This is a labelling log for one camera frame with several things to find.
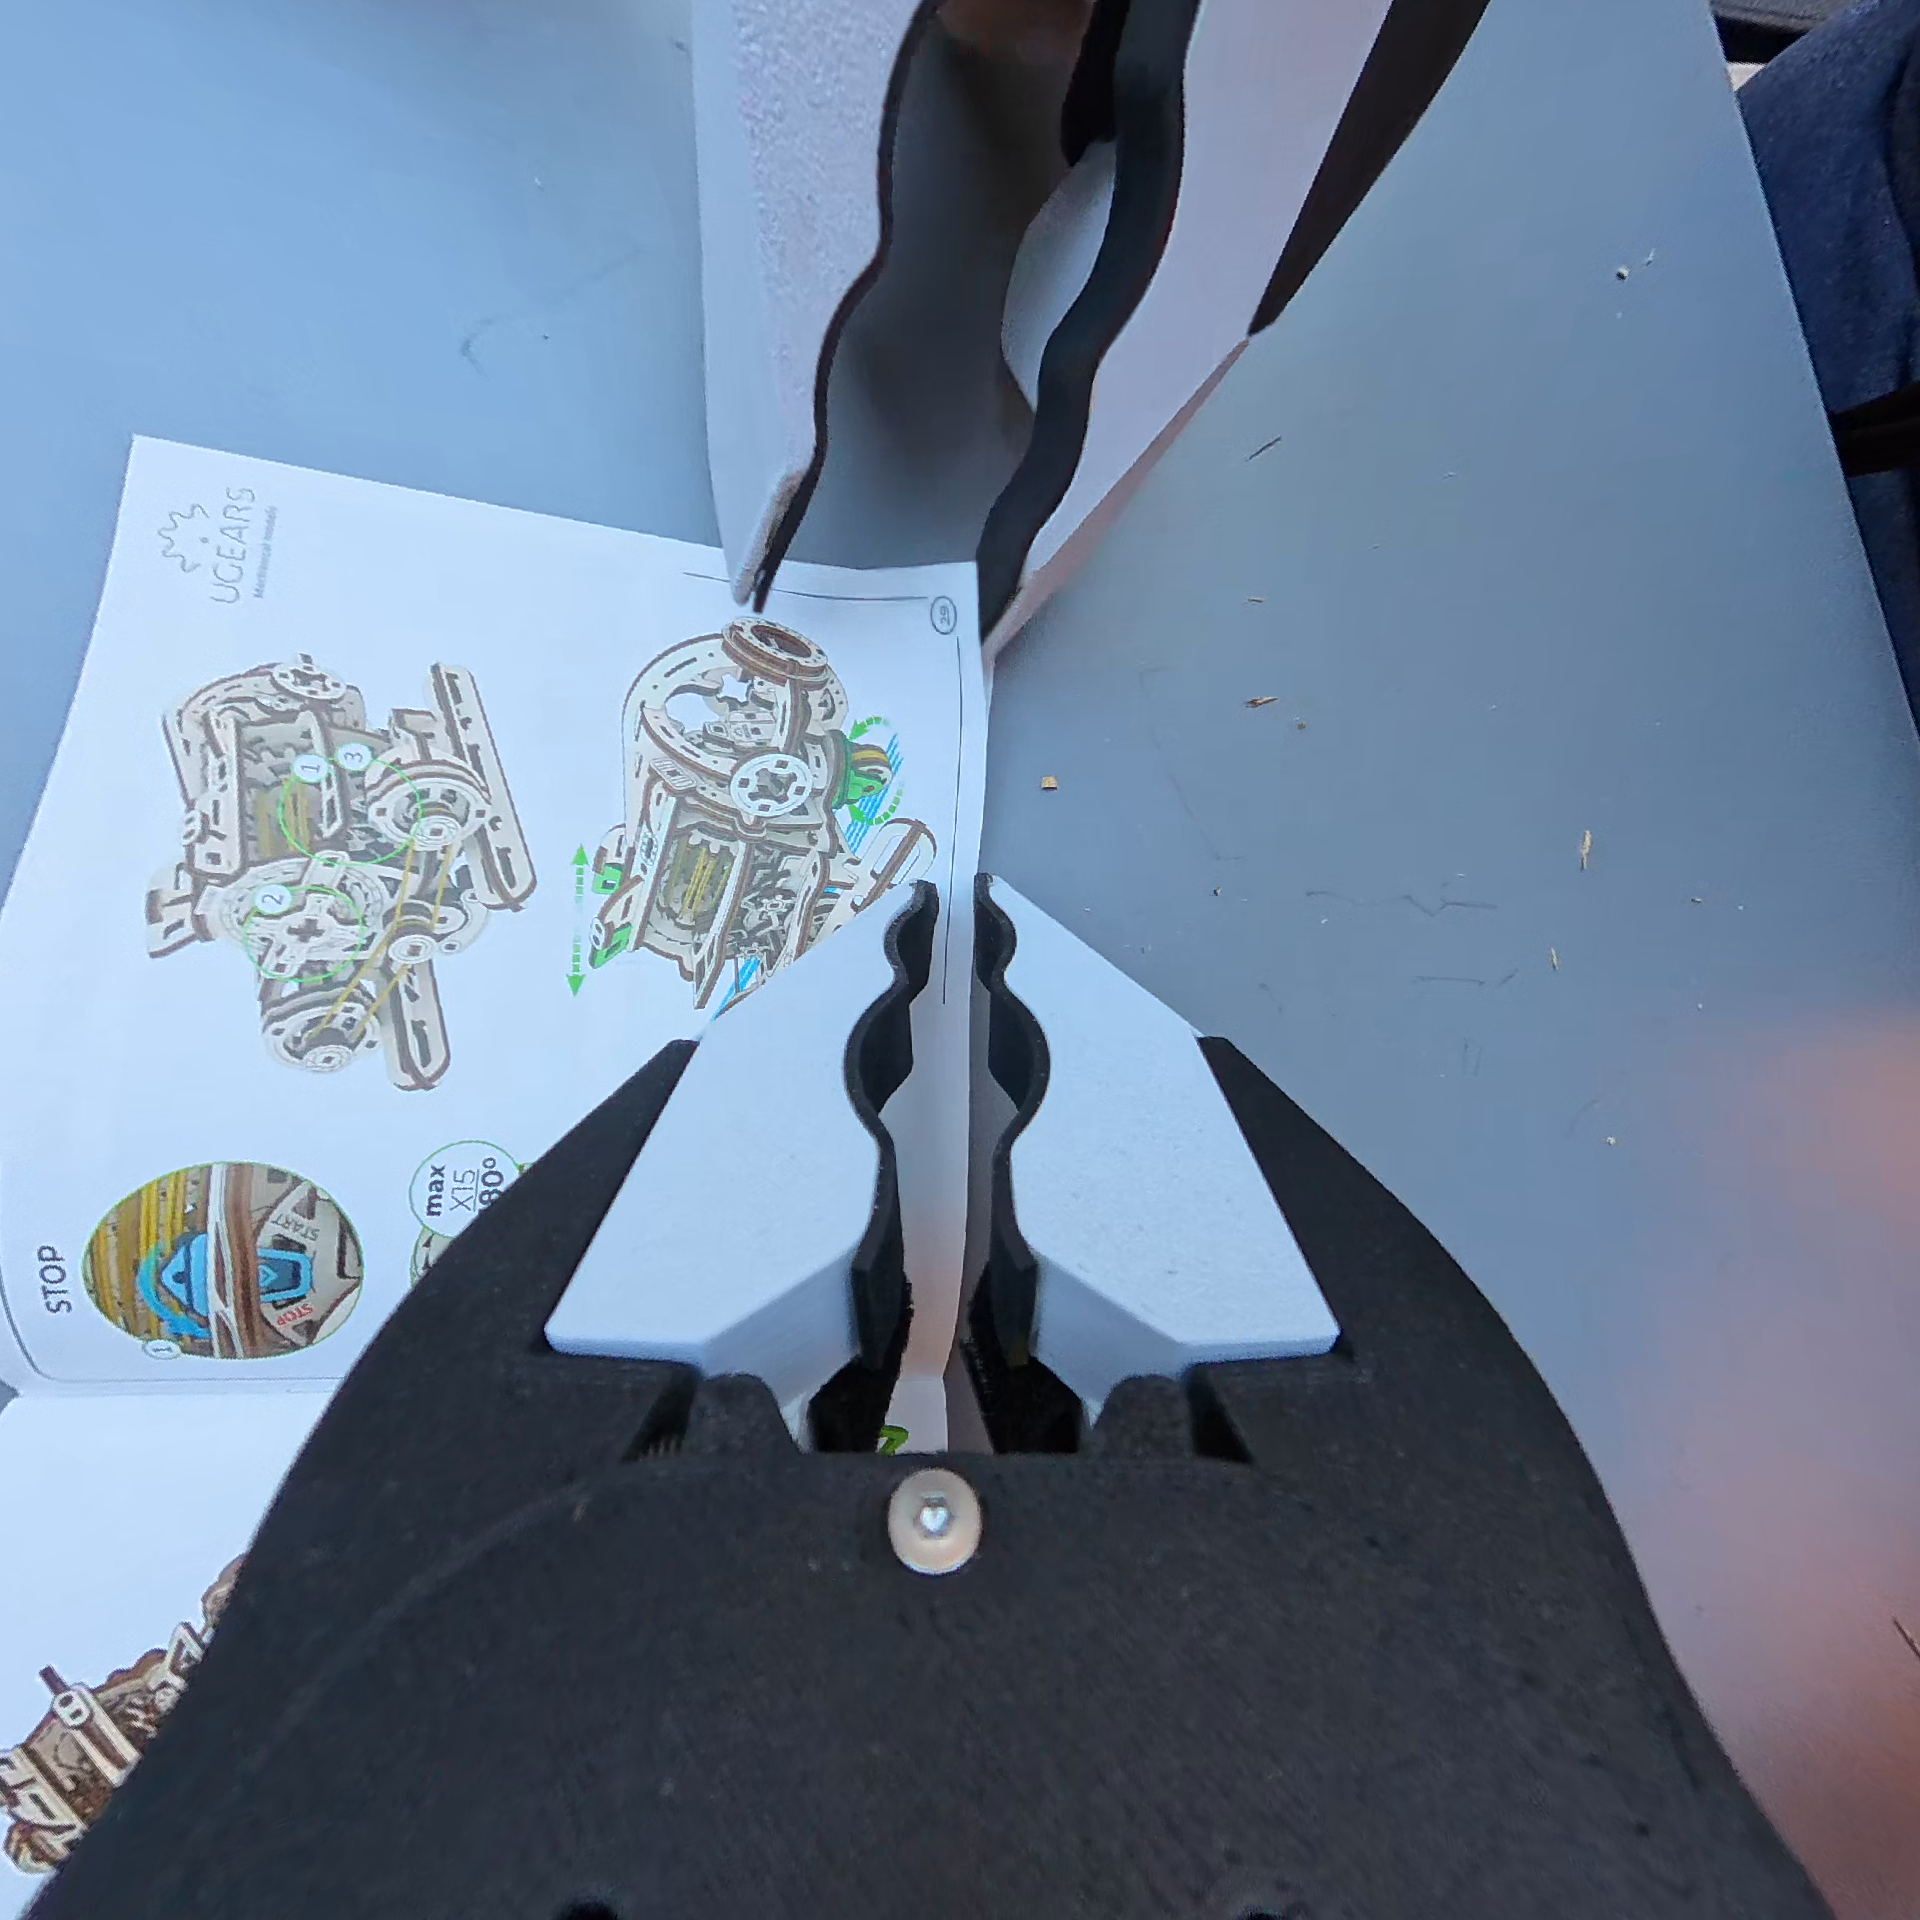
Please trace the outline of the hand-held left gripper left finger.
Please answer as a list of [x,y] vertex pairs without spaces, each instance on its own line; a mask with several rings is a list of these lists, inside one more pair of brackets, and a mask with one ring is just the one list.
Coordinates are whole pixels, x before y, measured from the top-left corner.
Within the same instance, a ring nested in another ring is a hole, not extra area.
[[875,1405],[906,1347],[886,1101],[915,1073],[937,887],[901,880],[713,1020],[544,1338],[760,1376],[784,1405],[849,1360]]

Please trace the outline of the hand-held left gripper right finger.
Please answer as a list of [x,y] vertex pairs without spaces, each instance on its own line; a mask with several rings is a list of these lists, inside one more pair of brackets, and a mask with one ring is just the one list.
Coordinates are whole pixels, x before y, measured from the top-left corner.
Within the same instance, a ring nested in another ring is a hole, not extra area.
[[999,877],[978,877],[978,984],[1011,1101],[971,1309],[982,1408],[1067,1391],[1100,1416],[1139,1376],[1327,1355],[1338,1322],[1202,1039]]

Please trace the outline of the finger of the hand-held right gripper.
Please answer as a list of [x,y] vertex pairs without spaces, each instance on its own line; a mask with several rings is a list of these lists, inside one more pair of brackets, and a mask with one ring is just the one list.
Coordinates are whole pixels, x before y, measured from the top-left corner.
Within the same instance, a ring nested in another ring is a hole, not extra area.
[[1466,56],[1483,0],[993,8],[1062,35],[1062,181],[1017,238],[999,361],[1034,438],[978,540],[982,650],[1281,322]]
[[892,247],[920,0],[707,0],[707,468],[740,605],[824,476],[837,340]]

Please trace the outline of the illustrated instruction booklet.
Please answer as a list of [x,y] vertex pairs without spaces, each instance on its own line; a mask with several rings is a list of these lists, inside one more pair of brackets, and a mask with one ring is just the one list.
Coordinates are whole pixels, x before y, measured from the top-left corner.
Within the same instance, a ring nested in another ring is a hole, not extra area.
[[6,1912],[427,1263],[892,887],[964,898],[971,570],[139,442],[6,887]]

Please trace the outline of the person's dark blue trousers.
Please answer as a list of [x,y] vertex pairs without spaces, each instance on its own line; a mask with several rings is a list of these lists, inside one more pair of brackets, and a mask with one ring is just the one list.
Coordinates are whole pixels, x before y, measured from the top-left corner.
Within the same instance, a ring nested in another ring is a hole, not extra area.
[[1843,476],[1914,476],[1920,8],[1862,0],[1740,80]]

